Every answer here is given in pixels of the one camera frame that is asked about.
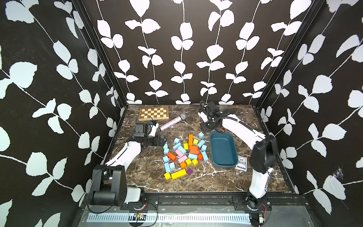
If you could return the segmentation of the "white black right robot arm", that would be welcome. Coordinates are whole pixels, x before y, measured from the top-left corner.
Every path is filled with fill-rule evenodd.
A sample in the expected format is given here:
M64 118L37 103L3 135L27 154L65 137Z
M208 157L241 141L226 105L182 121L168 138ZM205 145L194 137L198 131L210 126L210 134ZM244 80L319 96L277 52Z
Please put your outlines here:
M275 136L266 136L245 124L230 110L221 111L213 102L202 104L199 116L203 119L205 132L215 129L218 124L231 131L251 149L250 166L252 180L245 203L256 211L266 201L267 186L273 167L277 163L278 145Z

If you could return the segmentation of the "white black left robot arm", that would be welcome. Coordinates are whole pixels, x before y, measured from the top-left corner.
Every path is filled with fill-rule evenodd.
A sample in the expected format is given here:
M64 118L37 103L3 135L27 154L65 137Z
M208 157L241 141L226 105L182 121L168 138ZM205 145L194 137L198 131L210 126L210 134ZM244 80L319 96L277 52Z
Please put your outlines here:
M121 151L107 163L93 169L92 181L88 192L88 203L98 206L118 206L125 203L144 203L143 189L128 187L126 170L132 161L148 146L163 147L164 136L130 137Z

